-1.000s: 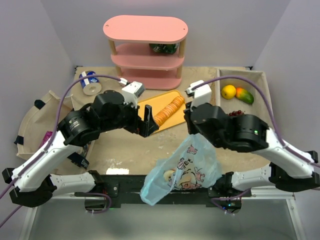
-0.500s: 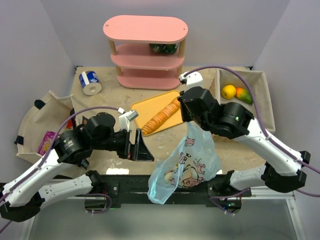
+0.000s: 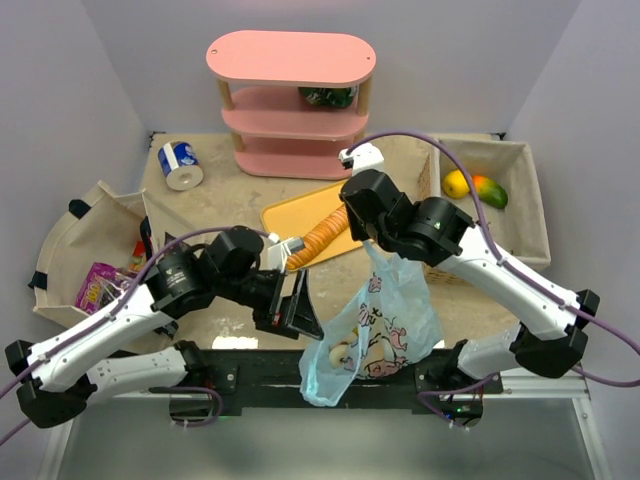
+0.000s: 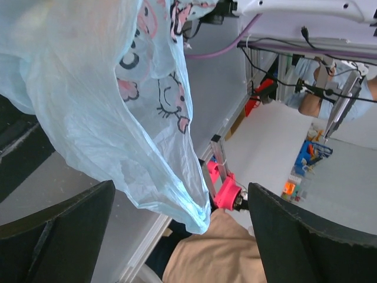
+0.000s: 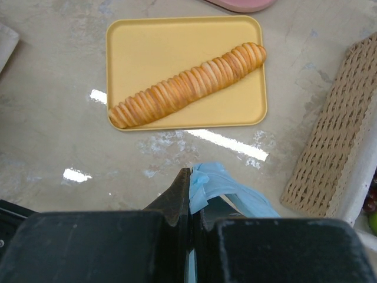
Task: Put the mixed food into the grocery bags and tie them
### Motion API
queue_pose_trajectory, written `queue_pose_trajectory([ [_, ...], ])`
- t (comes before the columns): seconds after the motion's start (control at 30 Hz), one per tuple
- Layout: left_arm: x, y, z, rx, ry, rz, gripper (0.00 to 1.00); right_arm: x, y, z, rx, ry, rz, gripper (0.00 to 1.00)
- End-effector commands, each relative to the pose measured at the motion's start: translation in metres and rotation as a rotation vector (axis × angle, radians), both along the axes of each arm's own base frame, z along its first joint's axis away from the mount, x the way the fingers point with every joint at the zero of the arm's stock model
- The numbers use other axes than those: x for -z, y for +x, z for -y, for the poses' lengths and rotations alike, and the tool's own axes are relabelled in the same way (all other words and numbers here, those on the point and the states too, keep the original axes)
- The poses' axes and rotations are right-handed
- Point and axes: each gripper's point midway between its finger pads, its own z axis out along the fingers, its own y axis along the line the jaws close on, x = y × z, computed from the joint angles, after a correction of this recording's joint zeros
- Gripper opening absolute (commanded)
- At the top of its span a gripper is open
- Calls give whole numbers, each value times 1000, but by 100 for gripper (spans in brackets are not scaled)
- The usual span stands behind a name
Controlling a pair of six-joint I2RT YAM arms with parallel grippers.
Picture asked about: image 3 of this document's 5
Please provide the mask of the red snack packet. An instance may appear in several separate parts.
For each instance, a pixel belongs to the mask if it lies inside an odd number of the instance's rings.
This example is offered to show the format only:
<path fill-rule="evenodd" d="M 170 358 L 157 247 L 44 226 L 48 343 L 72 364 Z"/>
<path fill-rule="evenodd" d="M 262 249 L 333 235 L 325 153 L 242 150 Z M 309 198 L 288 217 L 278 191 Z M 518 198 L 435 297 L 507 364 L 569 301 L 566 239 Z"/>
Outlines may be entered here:
<path fill-rule="evenodd" d="M 126 270 L 131 274 L 138 274 L 147 263 L 145 244 L 138 241 L 126 264 Z"/>

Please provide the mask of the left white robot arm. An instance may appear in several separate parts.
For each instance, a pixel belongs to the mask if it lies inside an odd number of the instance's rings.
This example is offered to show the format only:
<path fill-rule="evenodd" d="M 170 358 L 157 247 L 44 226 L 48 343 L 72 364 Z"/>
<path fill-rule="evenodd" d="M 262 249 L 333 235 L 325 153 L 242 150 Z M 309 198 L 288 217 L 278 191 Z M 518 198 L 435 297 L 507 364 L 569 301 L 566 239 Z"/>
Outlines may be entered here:
<path fill-rule="evenodd" d="M 208 308 L 216 298 L 250 308 L 259 331 L 323 339 L 307 270 L 297 272 L 291 294 L 282 292 L 286 263 L 303 249 L 302 238 L 280 239 L 245 226 L 211 232 L 210 243 L 190 245 L 186 236 L 166 243 L 123 294 L 67 331 L 40 343 L 7 346 L 16 378 L 1 392 L 15 391 L 27 421 L 41 429 L 133 391 L 202 393 L 221 407 L 215 388 L 225 379 L 192 341 L 151 354 L 114 355 L 138 337 Z"/>

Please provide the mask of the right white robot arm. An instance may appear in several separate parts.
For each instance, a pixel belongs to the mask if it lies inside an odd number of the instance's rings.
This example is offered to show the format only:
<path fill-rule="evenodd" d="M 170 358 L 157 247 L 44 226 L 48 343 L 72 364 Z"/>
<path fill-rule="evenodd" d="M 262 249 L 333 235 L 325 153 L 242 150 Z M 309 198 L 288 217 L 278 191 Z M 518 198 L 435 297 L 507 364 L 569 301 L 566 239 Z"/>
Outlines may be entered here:
<path fill-rule="evenodd" d="M 491 296 L 519 321 L 516 328 L 457 347 L 456 370 L 482 379 L 522 367 L 559 378 L 575 367 L 588 336 L 577 320 L 577 293 L 554 285 L 504 250 L 492 252 L 472 217 L 441 197 L 411 202 L 391 178 L 365 170 L 341 188 L 351 234 L 381 249 L 452 273 Z"/>

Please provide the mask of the red-brown chip bag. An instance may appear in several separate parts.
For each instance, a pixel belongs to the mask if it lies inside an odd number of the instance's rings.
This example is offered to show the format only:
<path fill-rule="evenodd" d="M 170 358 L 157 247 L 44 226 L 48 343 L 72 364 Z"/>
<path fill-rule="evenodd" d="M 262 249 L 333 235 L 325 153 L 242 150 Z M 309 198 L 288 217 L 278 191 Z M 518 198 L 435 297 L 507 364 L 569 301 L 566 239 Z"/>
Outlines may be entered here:
<path fill-rule="evenodd" d="M 176 255 L 179 253 L 185 253 L 189 251 L 190 245 L 185 241 L 178 242 L 176 237 L 168 232 L 164 235 L 165 255 Z"/>

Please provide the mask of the purple snack packet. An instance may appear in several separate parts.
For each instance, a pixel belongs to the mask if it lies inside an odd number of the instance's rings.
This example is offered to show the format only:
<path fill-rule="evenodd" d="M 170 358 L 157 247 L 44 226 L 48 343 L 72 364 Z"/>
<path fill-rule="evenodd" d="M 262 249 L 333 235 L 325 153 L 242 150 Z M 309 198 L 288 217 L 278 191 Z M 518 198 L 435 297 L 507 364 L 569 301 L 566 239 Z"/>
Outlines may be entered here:
<path fill-rule="evenodd" d="M 88 315 L 117 300 L 130 286 L 136 273 L 94 262 L 76 295 L 75 306 Z"/>

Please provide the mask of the light blue plastic bag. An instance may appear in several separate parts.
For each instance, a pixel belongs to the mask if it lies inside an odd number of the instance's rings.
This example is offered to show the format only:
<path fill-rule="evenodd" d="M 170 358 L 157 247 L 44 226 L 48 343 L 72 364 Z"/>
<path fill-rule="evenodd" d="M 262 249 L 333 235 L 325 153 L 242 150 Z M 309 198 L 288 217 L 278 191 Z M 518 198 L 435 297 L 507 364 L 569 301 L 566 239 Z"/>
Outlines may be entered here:
<path fill-rule="evenodd" d="M 299 361 L 302 393 L 315 407 L 335 407 L 356 380 L 380 380 L 426 358 L 444 345 L 444 331 L 422 264 L 383 256 L 370 242 L 369 279 L 312 342 Z M 333 369 L 330 349 L 355 342 L 356 370 Z"/>

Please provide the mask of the beige canvas tote bag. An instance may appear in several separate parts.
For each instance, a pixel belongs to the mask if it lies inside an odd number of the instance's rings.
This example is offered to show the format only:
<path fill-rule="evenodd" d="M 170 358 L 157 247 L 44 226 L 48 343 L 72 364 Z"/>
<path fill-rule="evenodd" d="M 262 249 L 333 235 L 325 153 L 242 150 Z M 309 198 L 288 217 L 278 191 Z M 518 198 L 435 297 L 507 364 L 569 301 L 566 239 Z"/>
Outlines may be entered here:
<path fill-rule="evenodd" d="M 153 251 L 197 229 L 150 193 L 118 195 L 102 181 L 70 201 L 39 253 L 30 283 L 33 311 L 64 328 L 84 320 L 87 314 L 75 300 L 90 267 L 95 262 L 125 266 L 143 222 L 149 223 Z"/>

